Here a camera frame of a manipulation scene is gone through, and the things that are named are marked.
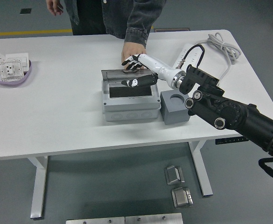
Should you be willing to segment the person's left hand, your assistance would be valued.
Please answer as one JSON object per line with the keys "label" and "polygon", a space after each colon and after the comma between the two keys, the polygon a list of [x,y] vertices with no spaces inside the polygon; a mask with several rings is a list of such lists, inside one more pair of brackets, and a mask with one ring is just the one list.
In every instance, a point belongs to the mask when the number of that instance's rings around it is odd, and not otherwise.
{"label": "person's left hand", "polygon": [[138,54],[146,54],[146,49],[142,44],[134,42],[124,42],[121,52],[121,62],[123,63],[128,57]]}

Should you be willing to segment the person's right hand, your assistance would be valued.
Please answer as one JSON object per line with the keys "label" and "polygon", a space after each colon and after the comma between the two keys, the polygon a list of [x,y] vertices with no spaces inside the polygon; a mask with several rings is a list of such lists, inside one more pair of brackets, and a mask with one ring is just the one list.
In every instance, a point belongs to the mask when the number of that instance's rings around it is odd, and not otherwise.
{"label": "person's right hand", "polygon": [[62,15],[63,6],[60,3],[60,0],[46,0],[47,10],[53,15]]}

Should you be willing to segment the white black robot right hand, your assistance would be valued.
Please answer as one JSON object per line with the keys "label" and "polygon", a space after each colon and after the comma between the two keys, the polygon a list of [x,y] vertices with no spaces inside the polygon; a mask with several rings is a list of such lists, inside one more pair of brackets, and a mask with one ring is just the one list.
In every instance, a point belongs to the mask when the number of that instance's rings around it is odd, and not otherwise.
{"label": "white black robot right hand", "polygon": [[145,87],[157,84],[158,79],[164,80],[172,89],[177,89],[178,78],[182,75],[181,69],[174,69],[164,62],[150,57],[147,54],[138,54],[128,57],[122,65],[127,65],[128,70],[137,70],[144,66],[152,71],[151,75],[134,78],[127,81],[121,81],[121,84],[127,87]]}

